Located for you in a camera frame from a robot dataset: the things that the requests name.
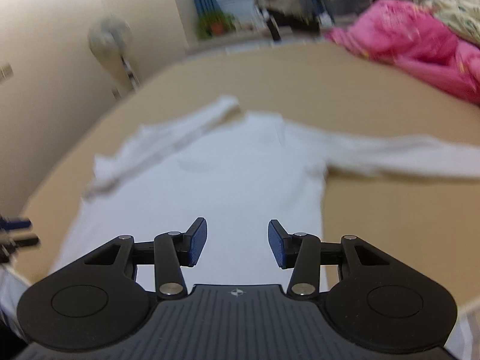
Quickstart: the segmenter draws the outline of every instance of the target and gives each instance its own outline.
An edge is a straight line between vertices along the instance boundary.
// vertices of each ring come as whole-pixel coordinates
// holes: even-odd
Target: pink blanket
[[[451,95],[480,103],[480,50],[403,0],[378,0],[347,30],[327,39],[373,61],[395,65]]]

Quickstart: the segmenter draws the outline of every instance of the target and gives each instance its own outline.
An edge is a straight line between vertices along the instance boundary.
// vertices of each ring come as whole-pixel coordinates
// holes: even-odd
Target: pile of clothes
[[[351,27],[335,28],[327,38],[480,103],[480,0],[428,0],[421,6],[378,0]]]

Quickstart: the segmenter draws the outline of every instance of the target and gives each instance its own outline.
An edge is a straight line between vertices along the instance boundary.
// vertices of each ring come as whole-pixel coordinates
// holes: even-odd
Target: white long-sleeve shirt
[[[184,232],[202,216],[208,238],[197,266],[183,268],[189,290],[196,283],[286,288],[291,271],[275,262],[268,223],[278,219],[290,233],[321,237],[328,169],[480,178],[477,147],[428,136],[330,133],[264,112],[219,123],[238,108],[235,98],[221,97],[179,120],[141,127],[112,158],[98,156],[88,198],[54,269],[118,235],[151,241]],[[153,268],[139,269],[137,282],[154,290]]]

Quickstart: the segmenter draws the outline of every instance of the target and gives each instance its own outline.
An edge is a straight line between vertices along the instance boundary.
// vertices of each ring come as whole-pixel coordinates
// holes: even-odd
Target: beige mattress
[[[24,215],[42,246],[22,252],[17,271],[32,282],[47,275],[92,179],[95,154],[112,155],[141,123],[184,115],[223,93],[237,96],[243,109],[325,130],[480,145],[476,106],[329,43],[177,64],[103,118],[33,195]],[[323,214],[325,241],[356,234],[444,285],[459,306],[480,296],[480,183],[331,175]]]

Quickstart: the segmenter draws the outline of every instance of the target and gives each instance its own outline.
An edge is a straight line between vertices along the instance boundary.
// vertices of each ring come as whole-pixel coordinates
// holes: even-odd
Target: flower pot
[[[215,36],[223,35],[225,33],[225,26],[220,21],[212,23],[210,25],[210,31],[212,32],[212,35]]]

